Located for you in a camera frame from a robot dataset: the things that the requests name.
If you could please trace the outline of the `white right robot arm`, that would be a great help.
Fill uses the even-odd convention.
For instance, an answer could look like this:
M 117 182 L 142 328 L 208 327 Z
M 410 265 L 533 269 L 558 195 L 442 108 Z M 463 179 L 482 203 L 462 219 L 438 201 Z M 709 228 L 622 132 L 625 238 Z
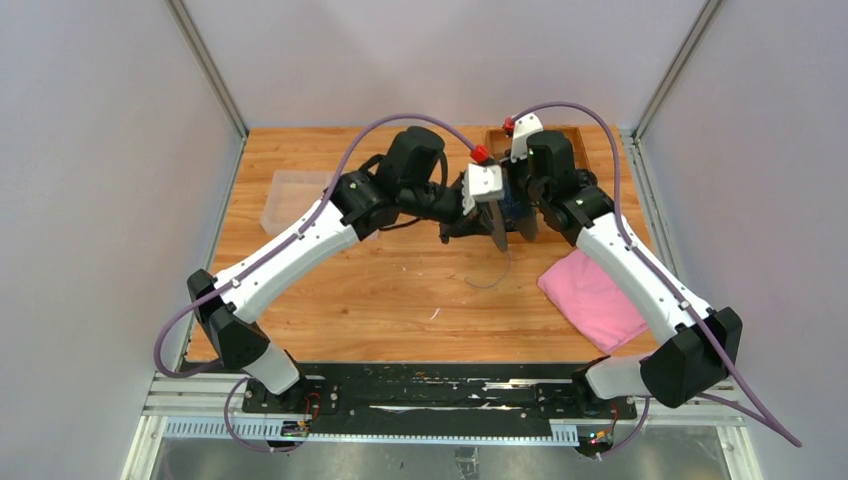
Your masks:
M 623 396 L 676 408 L 728 377 L 742 333 L 738 314 L 684 296 L 682 283 L 617 214 L 614 200 L 577 168 L 563 132 L 513 135 L 505 166 L 517 198 L 601 267 L 659 344 L 647 356 L 602 357 L 578 370 L 571 400 L 580 414 L 598 416 Z

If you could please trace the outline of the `dark grey filament spool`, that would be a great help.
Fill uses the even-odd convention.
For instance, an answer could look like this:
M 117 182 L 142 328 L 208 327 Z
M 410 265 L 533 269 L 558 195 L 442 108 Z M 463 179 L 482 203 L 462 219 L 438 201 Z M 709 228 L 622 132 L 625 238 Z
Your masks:
M 501 252 L 508 251 L 508 233 L 519 233 L 527 242 L 535 242 L 538 236 L 536 212 L 526 194 L 506 170 L 501 171 L 503 197 L 484 204 L 490 236 Z

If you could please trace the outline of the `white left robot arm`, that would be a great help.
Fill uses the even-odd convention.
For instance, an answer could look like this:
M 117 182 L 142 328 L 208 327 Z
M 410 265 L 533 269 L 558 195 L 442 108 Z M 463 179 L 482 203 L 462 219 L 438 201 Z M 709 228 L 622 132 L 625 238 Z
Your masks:
M 258 325 L 264 311 L 292 284 L 331 256 L 410 215 L 445 229 L 472 219 L 478 204 L 503 197 L 496 161 L 482 145 L 453 184 L 433 182 L 444 169 L 445 143 L 435 132 L 412 126 L 388 151 L 334 178 L 307 212 L 242 262 L 217 274 L 200 269 L 189 276 L 193 311 L 219 360 L 260 382 L 283 413 L 306 400 L 303 373 Z

